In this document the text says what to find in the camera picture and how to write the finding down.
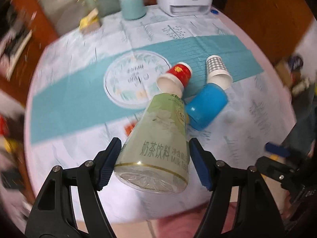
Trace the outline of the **pink fleece robe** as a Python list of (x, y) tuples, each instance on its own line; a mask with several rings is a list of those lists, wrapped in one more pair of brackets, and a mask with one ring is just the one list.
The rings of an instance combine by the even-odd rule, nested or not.
[(148, 221), (154, 237), (194, 237), (203, 216), (207, 203), (188, 211), (169, 217)]

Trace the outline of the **red paper cup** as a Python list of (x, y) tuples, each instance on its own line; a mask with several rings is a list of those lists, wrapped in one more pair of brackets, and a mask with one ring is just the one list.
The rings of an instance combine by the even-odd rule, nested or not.
[(182, 98), (185, 87), (192, 76), (191, 67), (185, 62), (178, 62), (166, 73), (160, 75), (156, 84), (162, 93), (177, 95)]

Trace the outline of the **checkered paper cup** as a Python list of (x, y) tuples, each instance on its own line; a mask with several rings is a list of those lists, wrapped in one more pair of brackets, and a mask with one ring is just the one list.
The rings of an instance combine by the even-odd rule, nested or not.
[(211, 55), (206, 59), (206, 79), (207, 83), (216, 84), (223, 90), (232, 85), (233, 78), (219, 55)]

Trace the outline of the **yellow tissue box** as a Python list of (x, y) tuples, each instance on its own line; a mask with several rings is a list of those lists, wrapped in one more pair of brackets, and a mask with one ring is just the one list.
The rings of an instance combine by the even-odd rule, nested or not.
[(83, 35), (92, 31), (96, 31), (101, 27), (100, 19), (98, 17), (98, 9), (94, 8), (86, 17), (79, 22), (79, 30)]

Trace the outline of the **teal patterned tablecloth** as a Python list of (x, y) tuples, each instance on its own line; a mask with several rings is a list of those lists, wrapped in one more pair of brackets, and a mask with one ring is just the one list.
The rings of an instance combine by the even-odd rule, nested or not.
[(229, 102), (208, 128), (189, 128), (189, 138), (242, 169), (266, 143), (282, 143), (296, 123), (291, 96), (257, 44), (222, 13), (171, 17), (152, 5), (141, 19), (115, 13), (97, 31), (76, 29), (45, 48), (25, 116), (33, 191), (53, 166), (78, 167), (112, 138), (125, 141), (128, 125), (157, 93), (157, 77), (178, 62), (192, 69), (183, 94), (189, 101), (206, 83), (210, 55), (219, 55), (233, 78)]

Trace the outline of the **green milk tea bottle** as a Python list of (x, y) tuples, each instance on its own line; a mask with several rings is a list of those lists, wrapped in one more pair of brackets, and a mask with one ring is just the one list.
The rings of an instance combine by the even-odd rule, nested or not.
[(155, 95), (122, 147), (116, 177), (140, 191), (183, 192), (190, 161), (185, 132), (183, 101), (170, 93)]

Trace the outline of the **teal canister brown lid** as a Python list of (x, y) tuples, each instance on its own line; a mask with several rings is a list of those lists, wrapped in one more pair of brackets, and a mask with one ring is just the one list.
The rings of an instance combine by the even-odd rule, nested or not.
[(119, 0), (122, 17), (125, 20), (137, 20), (146, 15), (143, 0)]

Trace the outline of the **blue plastic cup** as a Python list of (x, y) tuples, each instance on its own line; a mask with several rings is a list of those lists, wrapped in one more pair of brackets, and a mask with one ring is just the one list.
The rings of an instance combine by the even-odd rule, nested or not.
[(214, 120), (228, 103), (224, 90), (214, 83), (208, 83), (185, 106), (192, 128), (202, 131)]

